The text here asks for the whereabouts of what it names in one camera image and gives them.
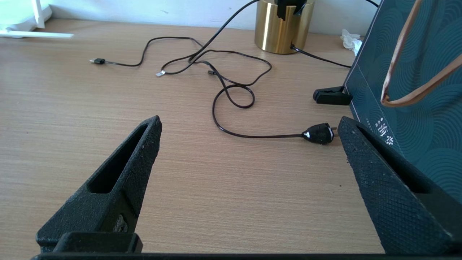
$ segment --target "teal box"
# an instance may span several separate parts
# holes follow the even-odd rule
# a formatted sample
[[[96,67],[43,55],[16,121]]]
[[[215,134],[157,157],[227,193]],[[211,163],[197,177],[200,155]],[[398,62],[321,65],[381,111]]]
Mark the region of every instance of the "teal box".
[[[414,0],[383,0],[345,80],[356,120],[462,203],[462,68],[419,103],[380,103]],[[427,83],[462,53],[462,0],[424,0],[389,86],[391,100]]]

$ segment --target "white wall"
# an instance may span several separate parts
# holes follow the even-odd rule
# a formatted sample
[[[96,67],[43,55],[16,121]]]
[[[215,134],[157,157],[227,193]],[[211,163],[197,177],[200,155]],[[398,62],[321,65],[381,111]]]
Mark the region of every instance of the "white wall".
[[[53,17],[66,19],[220,27],[249,0],[42,0]],[[364,0],[316,0],[310,31],[364,35],[376,7]],[[256,4],[242,11],[230,28],[254,29]]]

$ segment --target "wood grain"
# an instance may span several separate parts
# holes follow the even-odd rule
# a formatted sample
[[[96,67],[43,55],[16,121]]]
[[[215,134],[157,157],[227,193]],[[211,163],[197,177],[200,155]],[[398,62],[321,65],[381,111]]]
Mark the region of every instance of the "wood grain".
[[[0,39],[0,252],[5,259],[39,253],[37,230],[142,120],[159,115],[161,149],[137,233],[144,252],[383,252],[339,139],[241,139],[213,124],[218,80],[203,64],[156,77],[162,64],[196,50],[187,40],[154,43],[139,68],[90,64],[101,57],[136,63],[146,41],[214,28],[54,19],[47,31],[71,40]],[[252,87],[255,106],[224,97],[217,115],[244,134],[292,134],[338,124],[347,106],[317,105],[317,88],[343,83],[345,68],[303,55],[275,55],[253,44],[253,31],[226,29],[211,48],[269,60],[274,68]],[[309,35],[305,50],[341,63],[353,53],[338,37]],[[236,55],[205,57],[239,82],[265,65]],[[184,66],[172,66],[171,70]],[[237,102],[247,93],[232,90]]]

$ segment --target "power cord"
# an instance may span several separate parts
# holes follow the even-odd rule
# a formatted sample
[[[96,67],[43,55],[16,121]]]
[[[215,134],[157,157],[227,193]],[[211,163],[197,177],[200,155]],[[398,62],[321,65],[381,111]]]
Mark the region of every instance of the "power cord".
[[[216,115],[215,115],[215,105],[216,105],[216,102],[218,100],[218,98],[220,97],[220,95],[225,92],[228,100],[235,106],[239,107],[239,108],[243,108],[243,109],[247,109],[247,108],[250,108],[254,105],[255,103],[255,94],[253,93],[253,91],[249,88],[249,86],[255,84],[263,75],[265,75],[266,73],[268,73],[271,68],[272,68],[272,65],[271,63],[269,63],[268,61],[264,60],[264,59],[261,59],[259,57],[256,57],[256,56],[251,56],[251,55],[247,55],[247,54],[244,54],[244,53],[241,53],[241,52],[236,52],[236,51],[231,51],[231,50],[205,50],[205,48],[207,48],[207,46],[209,46],[209,44],[218,36],[219,33],[221,33],[221,31],[229,24],[229,22],[231,22],[231,20],[233,20],[242,10],[244,10],[245,8],[247,8],[248,6],[252,5],[253,3],[256,3],[258,2],[259,0],[252,0],[250,1],[249,3],[247,3],[246,5],[244,5],[243,7],[241,7],[239,10],[237,10],[219,29],[218,31],[207,41],[207,43],[205,43],[204,45],[202,45],[201,43],[199,43],[196,39],[194,38],[191,38],[191,37],[157,37],[157,38],[153,38],[153,39],[150,39],[147,43],[146,43],[146,46],[142,52],[142,55],[141,55],[141,60],[140,62],[138,62],[137,64],[124,64],[124,63],[119,63],[119,62],[111,62],[111,61],[107,61],[105,59],[102,59],[102,58],[97,58],[97,59],[94,59],[94,60],[90,60],[90,62],[92,63],[95,63],[95,64],[105,64],[105,63],[108,63],[108,64],[113,64],[113,65],[119,65],[119,66],[126,66],[126,67],[137,67],[137,66],[140,66],[143,61],[144,61],[144,58],[145,58],[145,54],[146,54],[146,51],[147,49],[149,48],[149,45],[151,42],[153,41],[156,41],[156,40],[160,40],[160,39],[188,39],[188,40],[192,40],[194,41],[196,44],[198,44],[201,48],[191,54],[191,55],[188,55],[188,56],[185,56],[185,57],[181,57],[181,58],[177,58],[177,59],[174,59],[174,60],[171,60],[169,62],[167,62],[166,64],[164,64],[162,67],[161,67],[161,72],[157,73],[156,75],[157,76],[162,76],[162,75],[174,75],[174,74],[179,74],[185,70],[187,70],[188,68],[190,68],[192,65],[194,64],[198,64],[198,63],[203,63],[203,64],[206,64],[211,70],[208,71],[209,74],[212,74],[212,75],[215,75],[218,77],[218,79],[220,80],[220,83],[221,85],[223,86],[223,89],[220,90],[218,92],[218,94],[215,96],[215,99],[213,100],[213,104],[212,104],[212,117],[213,117],[213,121],[214,123],[217,125],[217,127],[222,130],[223,132],[227,133],[227,134],[230,134],[232,136],[237,136],[237,137],[242,137],[242,138],[293,138],[293,137],[301,137],[307,141],[310,141],[310,142],[314,142],[314,143],[319,143],[319,144],[327,144],[327,143],[330,143],[332,142],[332,140],[334,139],[334,133],[333,131],[336,129],[336,128],[331,128],[329,126],[328,123],[323,123],[323,124],[317,124],[317,125],[314,125],[314,126],[311,126],[309,127],[305,132],[301,133],[301,134],[291,134],[291,135],[273,135],[273,136],[249,136],[249,135],[242,135],[242,134],[238,134],[238,133],[234,133],[232,131],[229,131],[227,129],[225,129],[223,126],[221,126],[219,123],[218,123],[218,120],[216,118]],[[371,0],[366,0],[376,6],[378,6],[377,4],[375,4],[374,2],[372,2]],[[297,51],[297,52],[300,52],[300,53],[303,53],[305,55],[308,55],[308,56],[311,56],[313,58],[316,58],[316,59],[319,59],[319,60],[322,60],[322,61],[326,61],[326,62],[330,62],[330,63],[333,63],[333,64],[336,64],[336,65],[340,65],[340,66],[344,66],[344,67],[347,67],[347,68],[350,68],[351,66],[347,66],[347,65],[342,65],[342,64],[339,64],[339,63],[336,63],[336,62],[333,62],[333,61],[329,61],[327,59],[323,59],[323,58],[320,58],[320,57],[317,57],[315,55],[312,55],[312,54],[309,54],[303,50],[300,50],[298,49],[297,47],[295,46],[291,46],[291,49]],[[252,58],[252,59],[256,59],[256,60],[259,60],[259,61],[262,61],[264,63],[266,63],[269,68],[261,73],[253,82],[249,83],[249,84],[243,84],[243,83],[238,83],[238,82],[235,82],[235,81],[232,81],[224,76],[222,76],[218,70],[208,61],[198,61],[199,58],[201,58],[203,55],[205,55],[206,53],[208,52],[225,52],[225,53],[233,53],[233,54],[238,54],[238,55],[242,55],[244,57],[248,57],[248,58]],[[170,64],[174,63],[174,62],[177,62],[177,61],[181,61],[181,60],[184,60],[184,59],[188,59],[188,65],[186,67],[184,67],[183,69],[181,70],[178,70],[178,71],[175,71],[175,72],[167,72],[165,71],[165,68],[167,68]],[[236,103],[230,96],[229,92],[228,92],[228,89],[230,88],[233,88],[233,87],[240,87],[240,88],[243,88],[245,89],[246,91],[248,91],[250,93],[250,95],[252,96],[252,102],[248,105],[240,105],[238,103]]]

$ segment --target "black plug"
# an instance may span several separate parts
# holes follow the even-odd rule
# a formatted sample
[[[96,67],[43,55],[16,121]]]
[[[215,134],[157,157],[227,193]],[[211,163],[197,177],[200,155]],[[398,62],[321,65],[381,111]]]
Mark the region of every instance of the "black plug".
[[[328,123],[313,125],[302,133],[302,137],[313,143],[328,144],[334,139],[334,132]]]
[[[95,64],[104,64],[104,63],[106,63],[106,60],[101,59],[101,58],[97,58],[97,59],[94,59],[94,60],[90,60],[90,62],[95,63]]]

